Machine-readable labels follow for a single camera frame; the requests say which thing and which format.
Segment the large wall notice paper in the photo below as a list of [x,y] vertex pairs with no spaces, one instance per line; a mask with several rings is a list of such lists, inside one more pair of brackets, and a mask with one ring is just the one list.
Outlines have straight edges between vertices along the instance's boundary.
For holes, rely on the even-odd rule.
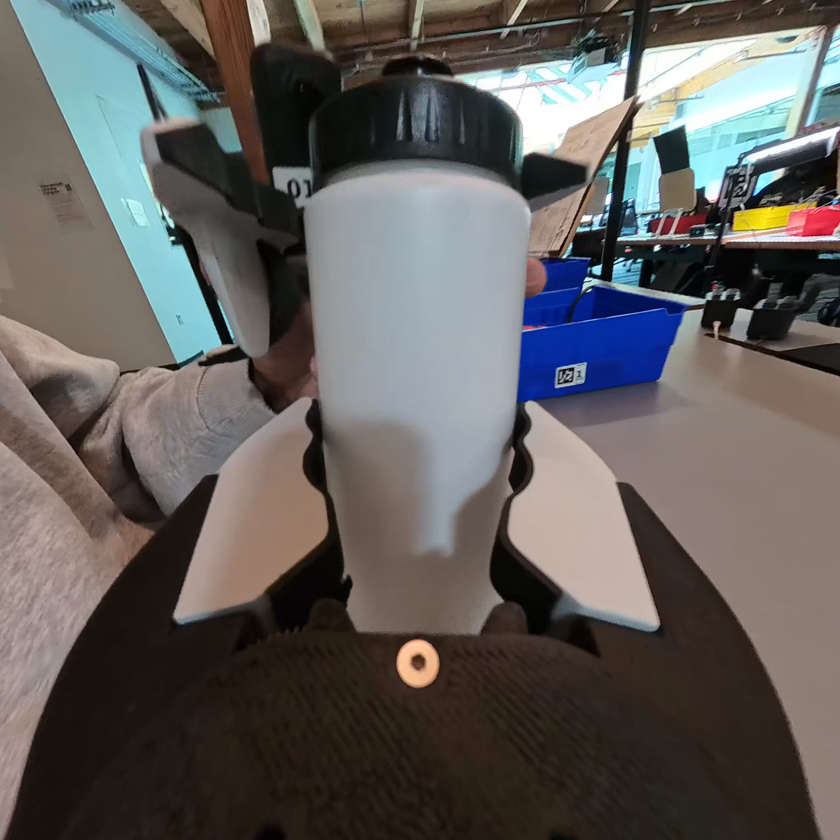
[[41,180],[38,189],[62,230],[77,233],[92,229],[88,211],[70,180]]

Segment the ceiling projector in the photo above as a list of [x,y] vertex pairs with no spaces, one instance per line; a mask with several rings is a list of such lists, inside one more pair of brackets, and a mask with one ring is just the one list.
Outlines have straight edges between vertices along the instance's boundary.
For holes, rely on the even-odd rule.
[[576,48],[570,74],[581,73],[593,67],[603,67],[616,63],[620,57],[617,42],[605,35],[590,33]]

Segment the person's left forearm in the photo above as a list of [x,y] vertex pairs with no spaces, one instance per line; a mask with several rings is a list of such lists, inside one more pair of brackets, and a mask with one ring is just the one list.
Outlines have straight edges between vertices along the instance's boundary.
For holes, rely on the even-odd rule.
[[151,526],[288,404],[223,347],[176,371],[121,374],[70,442],[121,513]]

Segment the white water bottle black lid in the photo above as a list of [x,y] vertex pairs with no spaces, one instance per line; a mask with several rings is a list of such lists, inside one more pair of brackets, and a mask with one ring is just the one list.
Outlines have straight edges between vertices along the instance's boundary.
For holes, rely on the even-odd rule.
[[322,439],[362,632],[473,634],[517,412],[522,126],[430,59],[325,101],[304,213]]

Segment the wooden table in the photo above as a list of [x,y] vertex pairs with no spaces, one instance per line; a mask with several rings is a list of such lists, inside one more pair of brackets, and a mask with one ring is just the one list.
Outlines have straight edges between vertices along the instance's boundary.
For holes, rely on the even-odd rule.
[[743,288],[758,270],[771,282],[827,277],[838,285],[837,236],[797,237],[782,230],[723,235],[636,234],[616,241],[614,260],[639,263],[638,285],[655,291],[702,297],[716,279]]

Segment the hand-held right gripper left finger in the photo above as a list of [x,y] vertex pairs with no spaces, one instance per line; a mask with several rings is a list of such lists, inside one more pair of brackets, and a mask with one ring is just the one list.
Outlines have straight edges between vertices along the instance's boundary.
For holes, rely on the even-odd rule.
[[266,631],[304,626],[311,604],[340,585],[341,558],[328,499],[305,471],[320,445],[319,407],[303,397],[227,458],[172,615],[178,626],[248,613]]

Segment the wooden document stand black board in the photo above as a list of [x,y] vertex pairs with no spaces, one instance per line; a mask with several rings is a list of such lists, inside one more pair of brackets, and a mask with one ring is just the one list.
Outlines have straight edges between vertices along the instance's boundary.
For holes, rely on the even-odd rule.
[[654,137],[654,147],[660,168],[659,215],[691,214],[697,204],[697,189],[685,128],[660,133]]

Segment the blue plastic bin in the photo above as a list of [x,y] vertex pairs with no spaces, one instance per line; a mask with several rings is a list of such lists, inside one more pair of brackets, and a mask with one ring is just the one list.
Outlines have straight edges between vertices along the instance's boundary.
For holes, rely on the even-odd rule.
[[581,294],[591,261],[587,258],[528,259],[527,282],[543,279],[540,294],[526,297],[524,311],[531,313],[538,308],[567,307]]
[[518,402],[658,381],[687,309],[612,284],[528,298]]

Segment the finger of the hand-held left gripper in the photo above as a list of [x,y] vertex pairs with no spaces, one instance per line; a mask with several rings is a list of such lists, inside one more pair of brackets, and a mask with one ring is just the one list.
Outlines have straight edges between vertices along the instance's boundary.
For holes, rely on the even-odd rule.
[[549,207],[587,185],[584,164],[539,153],[521,163],[521,195],[532,212]]
[[253,181],[244,158],[198,121],[154,122],[141,151],[155,198],[192,240],[238,346],[264,355],[272,313],[288,329],[300,305],[285,259],[302,244],[293,200]]

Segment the black framed marker sign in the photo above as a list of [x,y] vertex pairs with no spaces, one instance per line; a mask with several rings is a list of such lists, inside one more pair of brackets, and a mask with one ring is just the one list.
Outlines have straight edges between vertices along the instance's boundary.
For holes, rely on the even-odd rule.
[[717,200],[719,209],[744,205],[753,195],[758,178],[753,163],[740,163],[727,167]]

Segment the black floor lamp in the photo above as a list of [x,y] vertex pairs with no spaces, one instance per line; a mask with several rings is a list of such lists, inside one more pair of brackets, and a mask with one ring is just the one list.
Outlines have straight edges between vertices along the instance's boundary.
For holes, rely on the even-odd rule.
[[[638,83],[648,35],[648,20],[651,6],[651,1],[636,1],[633,8],[633,25],[624,88],[624,99],[633,102],[637,100]],[[630,112],[629,120],[620,130],[617,139],[616,159],[612,179],[612,201],[610,212],[607,216],[602,250],[601,279],[604,282],[613,281],[616,245],[623,221],[623,200],[627,179],[628,158],[631,150],[634,113],[634,110]]]

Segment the black desk mat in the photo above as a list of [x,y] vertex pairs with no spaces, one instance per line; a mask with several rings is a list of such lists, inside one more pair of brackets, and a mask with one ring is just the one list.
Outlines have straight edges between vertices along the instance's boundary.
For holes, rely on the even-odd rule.
[[709,332],[707,336],[810,370],[839,376],[839,340],[836,330],[832,335],[791,329],[785,335],[772,335],[768,332],[750,336],[747,332],[730,329],[727,332]]

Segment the person's left hand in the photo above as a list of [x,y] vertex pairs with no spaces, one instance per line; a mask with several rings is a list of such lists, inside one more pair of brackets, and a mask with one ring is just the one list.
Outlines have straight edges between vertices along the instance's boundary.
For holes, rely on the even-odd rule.
[[294,322],[264,355],[249,361],[249,378],[268,408],[279,414],[297,400],[319,398],[311,303],[304,301]]

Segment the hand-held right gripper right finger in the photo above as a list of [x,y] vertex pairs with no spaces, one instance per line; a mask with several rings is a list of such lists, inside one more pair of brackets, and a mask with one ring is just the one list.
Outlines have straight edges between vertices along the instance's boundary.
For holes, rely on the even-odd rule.
[[518,405],[511,494],[490,581],[523,609],[528,630],[589,618],[643,633],[660,619],[613,472],[536,402]]

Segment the black battery charger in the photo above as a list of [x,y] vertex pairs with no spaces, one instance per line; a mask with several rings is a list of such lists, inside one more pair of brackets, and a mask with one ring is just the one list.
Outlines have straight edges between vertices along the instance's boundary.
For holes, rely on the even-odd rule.
[[799,298],[767,297],[752,310],[747,327],[747,341],[779,341],[791,329],[799,308]]
[[728,330],[732,326],[741,303],[741,291],[715,281],[706,294],[700,327],[704,330]]

